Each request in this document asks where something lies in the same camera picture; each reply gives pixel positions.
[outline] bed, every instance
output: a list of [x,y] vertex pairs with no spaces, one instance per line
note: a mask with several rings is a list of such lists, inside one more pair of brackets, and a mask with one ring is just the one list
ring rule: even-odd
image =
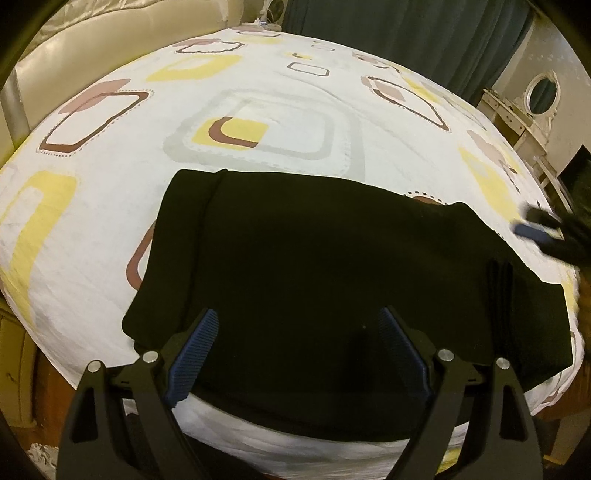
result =
[[[532,413],[576,375],[575,272],[511,232],[521,205],[549,208],[543,192],[480,112],[403,66],[234,26],[173,41],[55,107],[0,170],[0,280],[71,385],[93,359],[137,358],[121,319],[182,168],[342,177],[422,202],[466,203],[541,280],[564,288],[574,362],[527,392]],[[187,434],[282,478],[383,478],[406,443],[298,437],[193,395],[174,413]],[[465,432],[454,431],[448,459]]]

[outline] white bedsheet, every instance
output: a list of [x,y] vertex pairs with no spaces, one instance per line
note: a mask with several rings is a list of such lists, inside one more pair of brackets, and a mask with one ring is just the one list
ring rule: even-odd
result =
[[[480,112],[348,47],[228,29],[110,73],[49,115],[0,171],[2,290],[72,385],[93,359],[137,358],[121,319],[181,168],[337,176],[467,203],[543,281],[565,289],[574,364],[527,393],[532,412],[555,403],[579,369],[574,271],[511,233],[522,203],[548,204]],[[194,396],[175,415],[188,434],[284,478],[383,478],[405,445],[273,432]]]

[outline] black cloth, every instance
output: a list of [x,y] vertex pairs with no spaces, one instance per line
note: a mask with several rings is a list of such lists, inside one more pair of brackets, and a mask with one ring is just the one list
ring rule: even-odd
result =
[[525,390],[572,364],[562,287],[468,206],[286,173],[179,171],[123,329],[158,349],[213,308],[195,395],[275,430],[390,441],[421,411],[378,336],[389,304],[464,360],[507,355]]

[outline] teal curtain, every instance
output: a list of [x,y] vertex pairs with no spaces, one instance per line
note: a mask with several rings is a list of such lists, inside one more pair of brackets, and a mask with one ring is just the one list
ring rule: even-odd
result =
[[477,104],[532,18],[526,0],[290,0],[283,30],[392,60]]

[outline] brown square outline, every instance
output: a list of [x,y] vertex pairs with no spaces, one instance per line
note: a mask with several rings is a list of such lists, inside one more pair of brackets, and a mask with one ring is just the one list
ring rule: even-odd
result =
[[74,115],[78,110],[74,110],[71,113],[68,113],[68,115],[63,118],[55,127],[53,127],[50,132],[46,135],[46,137],[42,140],[41,144],[39,145],[39,149],[40,150],[47,150],[50,152],[58,152],[58,153],[72,153],[76,150],[78,150],[82,145],[84,145],[86,142],[88,142],[92,137],[96,136],[97,134],[99,134],[100,132],[102,132],[112,121],[116,120],[117,118],[119,118],[121,115],[127,113],[129,110],[131,110],[134,106],[136,106],[137,104],[139,104],[140,102],[146,100],[146,98],[149,97],[149,92],[144,92],[143,90],[139,90],[137,92],[109,92],[109,93],[102,93],[100,94],[101,96],[110,96],[110,95],[115,95],[115,96],[129,96],[129,95],[135,95],[138,97],[138,99],[133,102],[131,105],[125,107],[123,110],[121,110],[119,113],[113,115],[112,117],[110,117],[109,119],[107,119],[107,121],[102,124],[99,128],[97,128],[96,130],[94,130],[93,132],[91,132],[89,135],[87,135],[86,137],[84,137],[82,140],[79,140],[78,142],[76,142],[73,145],[63,145],[63,144],[51,144],[47,142],[47,139],[51,136],[51,134],[57,130],[57,128],[64,123],[66,120],[68,120],[72,115]]

